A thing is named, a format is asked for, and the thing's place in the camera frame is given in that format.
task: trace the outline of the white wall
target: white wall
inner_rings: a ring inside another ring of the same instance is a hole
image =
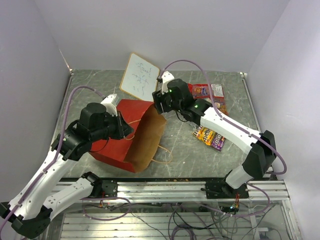
[[[0,202],[20,191],[47,155],[69,74],[34,1],[1,1]],[[14,234],[7,224],[1,237]]]
[[[125,69],[136,52],[160,68],[185,58],[231,72],[249,71],[288,2],[36,0],[73,69]]]
[[[319,0],[291,0],[247,81],[260,126],[275,134],[287,162],[284,179],[306,240],[319,239],[319,13]]]

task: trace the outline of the open gift bag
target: open gift bag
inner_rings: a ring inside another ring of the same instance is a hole
[[[114,167],[142,172],[156,154],[167,121],[151,101],[122,99],[116,108],[134,132],[126,139],[109,139],[107,144],[105,140],[96,141],[90,154]]]

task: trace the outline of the gray tabletop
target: gray tabletop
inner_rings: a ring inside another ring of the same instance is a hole
[[[170,71],[176,78],[187,83],[206,83],[199,71]],[[105,95],[116,93],[122,99],[134,99],[122,92],[119,85],[124,74],[123,70],[74,70],[69,84],[67,97],[77,86],[87,85]],[[253,110],[247,95],[241,75],[237,72],[207,72],[211,83],[222,84],[226,108],[229,116],[241,124],[257,129]],[[67,125],[78,119],[81,109],[87,103],[101,102],[101,98],[87,89],[75,93],[67,118]],[[59,117],[57,129],[60,132],[64,113]],[[167,123],[160,145],[172,151],[173,160],[169,164],[151,161],[149,167],[140,173],[128,172],[98,160],[86,153],[80,161],[66,173],[65,177],[79,178],[85,172],[93,172],[99,177],[149,177],[149,178],[178,178],[178,177],[224,177],[230,170],[239,166],[245,159],[243,152],[229,140],[225,141],[219,152],[196,139],[192,133],[194,127],[187,122],[177,119],[174,112],[164,114]],[[168,161],[168,153],[158,148],[155,160]]]

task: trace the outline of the small whiteboard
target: small whiteboard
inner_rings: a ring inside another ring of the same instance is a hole
[[[157,88],[160,69],[135,53],[131,53],[120,89],[140,100],[153,102],[152,93]]]

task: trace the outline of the wooden whiteboard frame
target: wooden whiteboard frame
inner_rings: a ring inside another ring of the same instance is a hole
[[[135,52],[131,52],[131,53],[130,53],[130,57],[129,57],[128,63],[127,63],[127,65],[126,65],[126,67],[125,67],[124,74],[123,74],[123,76],[122,76],[122,79],[121,79],[121,83],[120,83],[119,88],[120,88],[120,90],[121,90],[122,92],[125,92],[125,93],[127,93],[127,94],[135,97],[136,99],[139,99],[139,100],[142,100],[142,101],[146,101],[146,100],[143,100],[143,99],[141,99],[141,98],[139,98],[139,97],[137,97],[137,96],[131,94],[130,92],[127,92],[127,91],[125,91],[125,90],[123,90],[123,89],[121,88],[122,82],[124,81],[125,75],[126,75],[126,73],[127,73],[127,69],[128,69],[128,66],[129,66],[129,63],[130,63],[130,59],[131,59],[132,54],[135,54],[135,55],[137,55],[139,58],[145,60],[143,57],[141,57],[140,55],[136,54]],[[158,75],[159,75],[159,73],[160,73],[160,68],[157,67],[156,65],[153,65],[151,62],[149,62],[149,61],[147,61],[147,60],[145,60],[145,61],[148,62],[149,64],[151,64],[152,66],[156,67],[157,69],[159,69],[159,70],[158,70]],[[157,90],[157,86],[158,86],[158,81],[156,81],[156,83],[155,83],[155,89],[154,89],[154,91]]]

